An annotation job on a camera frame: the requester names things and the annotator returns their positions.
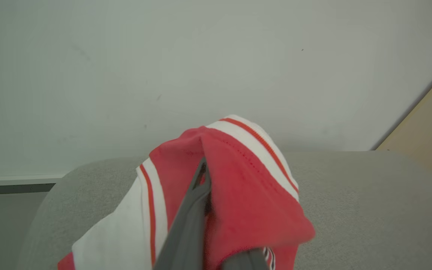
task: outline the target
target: gray fabric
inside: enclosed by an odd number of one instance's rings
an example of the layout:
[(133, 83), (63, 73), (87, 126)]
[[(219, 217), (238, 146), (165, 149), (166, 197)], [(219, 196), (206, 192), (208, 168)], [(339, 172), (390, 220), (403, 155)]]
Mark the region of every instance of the gray fabric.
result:
[[(297, 269), (432, 269), (432, 173), (392, 152), (287, 153), (316, 238)], [(144, 159), (96, 162), (49, 192), (19, 270), (55, 269), (71, 245), (112, 212)]]

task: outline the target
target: clothing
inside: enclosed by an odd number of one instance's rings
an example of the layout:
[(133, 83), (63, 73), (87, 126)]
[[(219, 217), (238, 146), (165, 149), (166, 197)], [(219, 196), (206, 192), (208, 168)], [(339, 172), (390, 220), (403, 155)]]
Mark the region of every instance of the clothing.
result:
[(115, 211), (73, 245), (59, 269), (151, 269), (202, 157), (211, 174), (212, 207), (205, 268), (262, 248), (270, 269), (292, 269), (298, 245), (314, 237), (298, 184), (269, 135), (235, 115), (154, 149)]

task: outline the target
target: gray floor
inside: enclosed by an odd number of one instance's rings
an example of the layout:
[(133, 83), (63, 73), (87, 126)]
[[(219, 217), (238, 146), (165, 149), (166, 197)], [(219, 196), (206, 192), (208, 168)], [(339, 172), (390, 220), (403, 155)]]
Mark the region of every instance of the gray floor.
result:
[(0, 270), (15, 269), (24, 236), (46, 194), (0, 194)]

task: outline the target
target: red fabric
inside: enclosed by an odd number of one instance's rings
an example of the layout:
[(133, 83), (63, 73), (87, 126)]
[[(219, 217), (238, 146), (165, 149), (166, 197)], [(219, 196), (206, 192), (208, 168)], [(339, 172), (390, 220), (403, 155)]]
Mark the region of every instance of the red fabric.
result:
[(311, 223), (259, 158), (219, 130), (190, 129), (150, 153), (163, 188), (168, 228), (203, 156), (213, 207), (206, 223), (205, 268), (215, 270), (235, 253), (269, 246), (277, 269), (293, 269), (298, 245), (314, 237)]
[(67, 254), (59, 263), (58, 270), (75, 270), (72, 252)]

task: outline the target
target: red stripe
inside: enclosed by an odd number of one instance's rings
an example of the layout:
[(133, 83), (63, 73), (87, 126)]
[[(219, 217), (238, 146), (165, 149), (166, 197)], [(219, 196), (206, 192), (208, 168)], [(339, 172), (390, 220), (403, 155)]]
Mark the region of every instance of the red stripe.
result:
[(149, 180), (148, 173), (146, 172), (146, 169), (141, 164), (139, 168), (142, 171), (142, 174), (144, 175), (144, 178), (146, 179), (146, 183), (148, 185), (148, 200), (149, 200), (149, 220), (151, 224), (151, 233), (150, 233), (150, 246), (151, 246), (151, 263), (152, 265), (155, 264), (156, 261), (156, 217), (155, 217), (155, 202), (153, 198), (153, 186), (151, 186), (151, 181)]
[(298, 188), (293, 184), (293, 182), (290, 180), (290, 176), (288, 175), (288, 173), (286, 172), (286, 170), (283, 167), (283, 164), (281, 163), (281, 161), (279, 160), (278, 156), (276, 155), (276, 153), (274, 152), (274, 150), (271, 148), (271, 146), (269, 146), (269, 144), (263, 139), (263, 137), (261, 137), (256, 131), (254, 131), (252, 128), (250, 128), (248, 125), (246, 125), (245, 123), (242, 123), (238, 120), (234, 120), (231, 118), (223, 118), (219, 121), (226, 121), (229, 122), (231, 124), (237, 125), (240, 128), (246, 130), (247, 132), (249, 132), (253, 137), (256, 138), (256, 140), (259, 141), (259, 143), (261, 143), (264, 148), (266, 148), (266, 150), (269, 152), (269, 154), (271, 155), (271, 157), (273, 157), (274, 161), (276, 162), (276, 164), (278, 165), (279, 169), (283, 172), (284, 176), (286, 176), (286, 179), (288, 180), (288, 182), (291, 184), (291, 186), (294, 188), (294, 190), (299, 193), (300, 191), (298, 190)]

